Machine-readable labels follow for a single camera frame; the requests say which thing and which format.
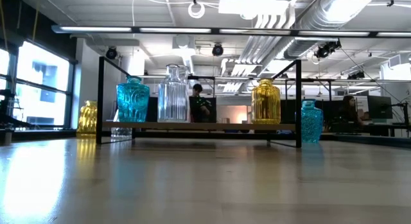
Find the track light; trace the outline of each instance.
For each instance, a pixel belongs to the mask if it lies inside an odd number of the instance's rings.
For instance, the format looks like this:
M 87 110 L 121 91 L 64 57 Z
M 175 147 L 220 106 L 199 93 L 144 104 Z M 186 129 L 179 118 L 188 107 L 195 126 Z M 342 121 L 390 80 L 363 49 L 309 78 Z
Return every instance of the track light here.
M 336 49 L 341 48 L 340 40 L 336 42 L 327 42 L 324 46 L 319 46 L 314 56 L 318 59 L 327 58 L 330 54 L 334 53 Z
M 215 44 L 214 48 L 213 48 L 213 51 L 212 51 L 213 56 L 220 56 L 223 53 L 224 53 L 223 46 L 221 44 Z
M 105 53 L 105 56 L 111 60 L 115 60 L 118 52 L 116 51 L 116 47 L 109 47 L 109 50 Z
M 347 80 L 360 80 L 360 79 L 364 79 L 364 78 L 365 78 L 364 72 L 359 71 L 357 73 L 349 75 Z

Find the clear glass vase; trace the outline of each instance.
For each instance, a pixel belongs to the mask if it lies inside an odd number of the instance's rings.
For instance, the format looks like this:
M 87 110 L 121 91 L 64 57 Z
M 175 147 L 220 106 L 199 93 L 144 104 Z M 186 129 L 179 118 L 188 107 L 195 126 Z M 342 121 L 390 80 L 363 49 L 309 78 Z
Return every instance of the clear glass vase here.
M 272 85 L 273 79 L 262 79 L 251 92 L 251 121 L 253 124 L 281 122 L 280 90 Z
M 77 134 L 94 135 L 96 134 L 97 124 L 97 101 L 84 101 L 85 105 L 80 109 Z
M 140 84 L 138 76 L 127 76 L 127 83 L 117 85 L 118 119 L 120 122 L 145 122 L 150 89 Z
M 323 113 L 315 108 L 315 99 L 305 99 L 301 108 L 301 137 L 304 143 L 318 143 L 322 133 Z
M 158 122 L 189 122 L 189 98 L 186 66 L 167 65 L 167 76 L 159 84 Z

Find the ceiling light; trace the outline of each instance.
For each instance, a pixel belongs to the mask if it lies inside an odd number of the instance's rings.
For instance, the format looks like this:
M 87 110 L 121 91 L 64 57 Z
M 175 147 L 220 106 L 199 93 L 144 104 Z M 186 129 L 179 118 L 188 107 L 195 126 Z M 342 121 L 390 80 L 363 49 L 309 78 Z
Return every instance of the ceiling light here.
M 366 31 L 300 31 L 299 35 L 323 36 L 323 37 L 367 37 Z
M 411 37 L 411 32 L 379 32 L 377 37 Z
M 216 80 L 249 80 L 249 77 L 216 77 Z
M 155 78 L 155 79 L 163 79 L 166 76 L 139 76 L 140 78 Z
M 295 40 L 301 40 L 301 41 L 337 42 L 337 41 L 338 41 L 338 38 L 328 38 L 328 37 L 295 37 Z
M 68 32 L 131 32 L 131 28 L 122 27 L 74 27 L 74 26 L 54 26 L 62 31 Z
M 239 35 L 289 35 L 288 30 L 264 30 L 264 29 L 220 29 L 222 34 L 239 34 Z
M 142 33 L 211 33 L 209 28 L 140 28 Z
M 193 6 L 194 5 L 200 5 L 200 10 L 198 12 L 193 12 Z M 188 14 L 194 19 L 199 19 L 199 18 L 203 17 L 205 12 L 206 12 L 206 9 L 204 7 L 204 4 L 202 4 L 202 3 L 195 2 L 195 3 L 191 3 L 188 6 Z

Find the gold glass vase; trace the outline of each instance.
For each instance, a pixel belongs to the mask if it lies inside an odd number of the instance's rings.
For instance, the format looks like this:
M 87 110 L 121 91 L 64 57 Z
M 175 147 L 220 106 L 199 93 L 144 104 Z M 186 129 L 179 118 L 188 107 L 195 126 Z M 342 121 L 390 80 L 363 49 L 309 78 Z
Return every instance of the gold glass vase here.
M 279 124 L 280 90 L 273 79 L 262 79 L 251 92 L 251 121 L 253 124 Z
M 97 124 L 97 101 L 85 101 L 85 105 L 80 110 L 77 134 L 96 134 Z

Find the computer monitor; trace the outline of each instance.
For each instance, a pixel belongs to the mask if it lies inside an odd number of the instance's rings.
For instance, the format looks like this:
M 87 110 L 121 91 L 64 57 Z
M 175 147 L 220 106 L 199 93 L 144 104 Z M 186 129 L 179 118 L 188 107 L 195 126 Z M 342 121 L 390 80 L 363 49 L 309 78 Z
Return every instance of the computer monitor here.
M 392 119 L 391 98 L 368 96 L 368 111 L 371 119 Z
M 295 124 L 295 99 L 281 100 L 281 123 Z

